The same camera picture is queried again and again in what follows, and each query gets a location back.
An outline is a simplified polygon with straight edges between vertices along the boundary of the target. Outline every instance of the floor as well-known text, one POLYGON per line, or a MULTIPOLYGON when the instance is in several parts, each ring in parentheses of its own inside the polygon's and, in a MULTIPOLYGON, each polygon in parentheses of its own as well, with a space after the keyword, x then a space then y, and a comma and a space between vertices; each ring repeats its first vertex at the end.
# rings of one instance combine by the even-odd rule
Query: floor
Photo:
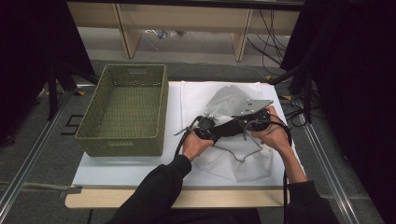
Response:
MULTIPOLYGON (((263 58, 249 43, 245 49, 242 62, 236 62, 233 56, 231 38, 228 34, 195 33, 173 35, 160 39, 154 33, 143 34, 138 49, 132 59, 125 58, 120 33, 112 29, 79 28, 80 35, 92 61, 106 60, 117 62, 158 62, 158 63, 198 63, 222 64, 231 68, 248 69, 262 67, 264 64, 271 73, 281 73, 278 64, 263 58)), ((256 35, 249 39, 257 46, 263 47, 262 41, 256 35)), ((279 36, 279 41, 287 46, 289 38, 279 36)), ((268 48, 269 53, 278 59, 276 51, 268 48)), ((262 70, 252 71, 253 76, 268 78, 269 73, 262 70)), ((287 95, 289 82, 286 80, 276 85, 279 95, 287 95)), ((87 94, 92 94, 93 87, 84 87, 87 94)), ((87 104, 89 97, 71 96, 64 108, 68 114, 83 114, 84 109, 78 105, 87 104)), ((290 112, 290 101, 282 100, 285 114, 290 112)), ((48 96, 41 97, 39 105, 33 107, 21 123, 15 135, 16 144, 0 147, 0 195, 6 192, 9 182, 17 174, 24 159, 35 144, 41 131, 46 128, 49 109, 48 96)), ((313 124, 310 127, 293 127, 292 136, 296 150, 304 166, 308 178, 315 180, 318 192, 327 198, 341 223, 383 223, 376 212, 373 203, 362 187, 359 179, 346 160, 342 158, 342 150, 337 145, 327 121, 320 111, 314 111, 313 124), (340 209, 342 204, 337 201, 339 191, 334 191, 329 183, 326 172, 318 160, 318 152, 308 137, 309 133, 318 136, 320 145, 329 159, 332 171, 339 182, 341 193, 351 203, 352 212, 356 217, 348 218, 348 214, 340 209)), ((72 133, 75 127, 67 127, 69 116, 60 116, 51 131, 51 136, 45 142, 44 150, 40 152, 35 167, 28 175, 21 192, 7 211, 7 216, 0 223, 104 223, 115 209, 69 209, 64 206, 64 193, 73 181, 79 159, 83 151, 77 146, 72 133)), ((296 118, 295 123, 304 118, 296 118)), ((281 223, 282 208, 260 208, 262 223, 281 223)))

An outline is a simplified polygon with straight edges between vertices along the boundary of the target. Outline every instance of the gray carpet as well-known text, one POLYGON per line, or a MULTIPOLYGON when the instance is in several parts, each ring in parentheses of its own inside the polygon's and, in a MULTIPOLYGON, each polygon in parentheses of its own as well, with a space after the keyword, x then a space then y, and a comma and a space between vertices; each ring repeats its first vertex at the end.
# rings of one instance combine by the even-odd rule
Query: gray carpet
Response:
MULTIPOLYGON (((111 63, 125 62, 92 61, 96 75, 100 76, 105 64, 111 63)), ((254 70, 231 65, 166 63, 166 66, 170 80, 266 82, 266 79, 254 70)), ((258 70, 263 75, 268 75, 262 67, 250 68, 258 70)), ((283 73, 282 70, 276 68, 272 68, 271 72, 283 73)), ((288 82, 276 85, 278 94, 287 94, 288 85, 288 82)), ((75 141, 73 135, 64 135, 64 133, 75 131, 76 128, 66 126, 67 121, 72 115, 84 114, 94 87, 86 87, 83 90, 86 92, 84 96, 74 95, 68 102, 56 129, 46 144, 34 170, 28 177, 27 182, 30 185, 24 187, 4 223, 87 223, 89 210, 68 209, 64 206, 64 198, 59 197, 60 192, 72 183, 83 153, 83 149, 75 141)), ((282 100, 281 103, 285 104, 284 107, 286 108, 290 101, 282 100)), ((48 116, 48 108, 48 96, 45 95, 41 104, 35 105, 29 116, 21 124, 16 135, 16 144, 0 148, 0 165, 2 168, 0 172, 2 190, 0 193, 4 192, 7 182, 16 174, 24 157, 38 137, 48 116)), ((314 127, 322 145, 331 157, 336 173, 339 175, 348 196, 352 198, 362 223, 382 223, 359 179, 354 175, 347 161, 342 160, 342 151, 337 146, 326 120, 314 117, 314 127)), ((293 127, 291 132, 308 178, 316 181, 318 192, 329 199, 338 219, 341 223, 344 223, 339 207, 332 196, 327 180, 321 172, 318 160, 305 134, 304 127, 293 127)), ((91 223, 104 223, 114 214, 114 211, 114 209, 94 210, 91 223)), ((260 208, 259 211, 262 223, 282 222, 282 208, 260 208)))

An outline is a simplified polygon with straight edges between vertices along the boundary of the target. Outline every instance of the person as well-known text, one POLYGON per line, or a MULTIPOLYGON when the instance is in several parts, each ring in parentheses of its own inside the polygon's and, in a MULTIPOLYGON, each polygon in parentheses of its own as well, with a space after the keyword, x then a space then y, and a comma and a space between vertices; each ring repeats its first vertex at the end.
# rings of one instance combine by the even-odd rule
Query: person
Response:
MULTIPOLYGON (((274 115, 271 121, 281 122, 273 106, 267 109, 274 115)), ((288 223, 338 223, 329 202, 319 196, 314 182, 305 176, 285 130, 271 124, 264 131, 252 132, 252 136, 275 149, 284 162, 290 192, 288 223)), ((191 171, 191 162, 213 144, 212 140, 200 139, 191 132, 183 144, 182 155, 151 171, 107 224, 261 223, 257 209, 171 209, 181 192, 183 177, 191 171)))

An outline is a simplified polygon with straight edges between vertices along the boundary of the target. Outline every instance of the person's right hand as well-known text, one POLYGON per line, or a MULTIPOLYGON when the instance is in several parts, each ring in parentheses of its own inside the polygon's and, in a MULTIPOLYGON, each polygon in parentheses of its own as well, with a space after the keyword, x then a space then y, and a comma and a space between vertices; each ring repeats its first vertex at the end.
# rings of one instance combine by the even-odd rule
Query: person's right hand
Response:
MULTIPOLYGON (((282 123, 272 105, 269 105, 266 108, 269 110, 270 114, 276 116, 270 116, 271 121, 282 123)), ((262 144, 266 144, 268 147, 272 147, 277 151, 290 148, 288 136, 285 130, 279 125, 270 124, 267 129, 260 132, 253 131, 251 132, 251 135, 262 140, 262 144)))

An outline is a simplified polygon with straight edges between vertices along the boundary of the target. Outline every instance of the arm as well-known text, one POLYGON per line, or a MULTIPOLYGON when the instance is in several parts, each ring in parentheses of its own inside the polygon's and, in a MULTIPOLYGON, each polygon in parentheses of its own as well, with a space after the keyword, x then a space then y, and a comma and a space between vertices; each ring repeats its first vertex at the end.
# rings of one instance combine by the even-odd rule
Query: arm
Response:
POLYGON ((194 132, 189 134, 183 155, 151 171, 107 224, 155 223, 164 217, 181 192, 183 178, 191 171, 191 161, 212 145, 212 140, 201 140, 194 132))
MULTIPOLYGON (((271 121, 281 122, 273 106, 268 107, 271 121)), ((266 130, 252 132, 253 137, 262 144, 275 149, 285 165, 289 179, 290 203, 288 205, 289 223, 338 223, 329 202, 318 194, 313 181, 308 181, 304 171, 289 145, 288 137, 282 127, 271 124, 266 130)))

